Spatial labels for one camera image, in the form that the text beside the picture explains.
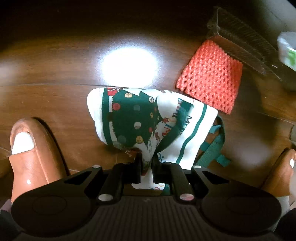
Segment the christmas tree fabric bag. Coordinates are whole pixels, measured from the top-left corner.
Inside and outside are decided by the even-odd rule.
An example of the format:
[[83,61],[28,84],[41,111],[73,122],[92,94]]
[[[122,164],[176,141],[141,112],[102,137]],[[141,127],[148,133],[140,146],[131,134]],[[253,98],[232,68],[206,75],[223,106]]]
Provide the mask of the christmas tree fabric bag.
[[214,123],[218,111],[200,101],[168,90],[100,87],[89,92],[87,107],[104,144],[142,153],[144,174],[136,189],[167,188],[152,179],[153,157],[184,170],[230,163],[221,154],[225,132]]

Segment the left foot brown slipper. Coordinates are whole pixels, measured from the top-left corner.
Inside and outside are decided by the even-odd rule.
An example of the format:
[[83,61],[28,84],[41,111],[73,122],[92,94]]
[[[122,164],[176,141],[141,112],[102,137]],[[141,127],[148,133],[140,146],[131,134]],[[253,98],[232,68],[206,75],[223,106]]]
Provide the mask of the left foot brown slipper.
[[23,118],[11,129],[14,173],[11,201],[22,194],[67,177],[62,156],[49,131],[35,118]]

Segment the right foot brown slipper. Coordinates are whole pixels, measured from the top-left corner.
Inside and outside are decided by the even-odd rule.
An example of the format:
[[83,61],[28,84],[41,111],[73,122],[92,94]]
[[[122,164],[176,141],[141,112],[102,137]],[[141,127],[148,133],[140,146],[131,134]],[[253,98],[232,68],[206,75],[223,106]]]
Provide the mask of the right foot brown slipper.
[[276,160],[262,189],[274,197],[289,196],[294,164],[295,150],[285,149]]

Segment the clear plastic tray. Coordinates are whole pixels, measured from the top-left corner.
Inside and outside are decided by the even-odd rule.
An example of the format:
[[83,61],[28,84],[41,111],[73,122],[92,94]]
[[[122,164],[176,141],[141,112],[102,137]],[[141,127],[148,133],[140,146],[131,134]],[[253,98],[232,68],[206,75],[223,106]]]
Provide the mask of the clear plastic tray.
[[207,39],[263,76],[280,79],[278,51],[253,28],[222,8],[208,21]]

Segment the tissue pack wrapper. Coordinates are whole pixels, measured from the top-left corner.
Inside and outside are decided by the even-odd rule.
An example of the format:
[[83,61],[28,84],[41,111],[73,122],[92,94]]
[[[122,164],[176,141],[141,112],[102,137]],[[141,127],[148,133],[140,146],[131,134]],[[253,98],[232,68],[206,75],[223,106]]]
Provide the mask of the tissue pack wrapper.
[[277,38],[281,78],[290,91],[295,91],[295,37],[295,32],[282,32]]

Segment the foot brown slipper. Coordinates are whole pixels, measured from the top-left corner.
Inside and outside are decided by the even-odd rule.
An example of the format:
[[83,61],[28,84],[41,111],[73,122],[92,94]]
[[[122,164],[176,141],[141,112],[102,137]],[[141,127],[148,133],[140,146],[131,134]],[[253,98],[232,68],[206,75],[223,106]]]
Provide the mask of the foot brown slipper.
[[295,150],[285,149],[276,160],[262,189],[274,197],[289,196],[294,164]]
[[14,173],[11,201],[22,194],[67,177],[62,156],[49,131],[35,118],[23,118],[11,129]]

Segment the orange foam fruit net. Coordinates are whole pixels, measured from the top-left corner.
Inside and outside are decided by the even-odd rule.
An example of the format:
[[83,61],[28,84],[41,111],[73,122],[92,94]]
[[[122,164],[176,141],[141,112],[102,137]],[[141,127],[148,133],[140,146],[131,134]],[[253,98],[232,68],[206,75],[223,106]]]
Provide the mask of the orange foam fruit net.
[[238,95],[243,64],[215,42],[206,40],[197,49],[177,80],[176,88],[225,114]]

